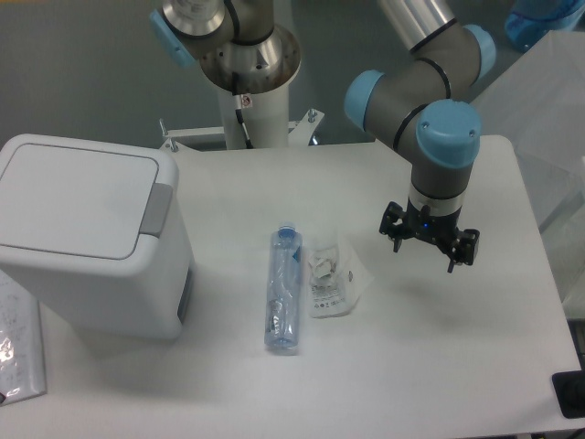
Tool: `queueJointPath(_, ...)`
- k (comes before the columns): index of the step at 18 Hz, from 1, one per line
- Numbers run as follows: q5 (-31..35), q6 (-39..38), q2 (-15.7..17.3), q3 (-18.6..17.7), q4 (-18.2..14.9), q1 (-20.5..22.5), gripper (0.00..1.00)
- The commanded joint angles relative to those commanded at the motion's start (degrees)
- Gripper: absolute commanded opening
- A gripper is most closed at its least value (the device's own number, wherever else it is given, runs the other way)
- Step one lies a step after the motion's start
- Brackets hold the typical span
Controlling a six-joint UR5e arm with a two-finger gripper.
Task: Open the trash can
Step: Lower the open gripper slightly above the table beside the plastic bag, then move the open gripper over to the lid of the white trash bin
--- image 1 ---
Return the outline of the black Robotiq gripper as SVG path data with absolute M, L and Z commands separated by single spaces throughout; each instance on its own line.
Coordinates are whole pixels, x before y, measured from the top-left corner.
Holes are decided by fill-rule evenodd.
M 391 201 L 383 213 L 379 233 L 393 242 L 393 252 L 399 251 L 404 240 L 412 238 L 438 247 L 449 257 L 447 272 L 452 273 L 455 266 L 473 265 L 478 253 L 480 231 L 457 228 L 461 210 L 433 216 L 415 208 L 410 200 L 407 210 Z

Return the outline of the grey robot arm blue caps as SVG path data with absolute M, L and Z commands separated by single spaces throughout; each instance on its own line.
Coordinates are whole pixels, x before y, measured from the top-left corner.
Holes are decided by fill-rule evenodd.
M 460 230 L 458 219 L 482 125 L 462 95 L 493 67 L 495 43 L 482 28 L 460 25 L 443 1 L 380 6 L 413 63 L 393 78 L 360 73 L 344 99 L 347 118 L 411 166 L 408 203 L 390 203 L 379 230 L 395 247 L 417 239 L 451 266 L 470 265 L 480 234 Z M 174 62 L 198 64 L 217 89 L 228 148 L 289 143 L 288 86 L 301 50 L 275 22 L 273 2 L 165 1 L 149 21 Z

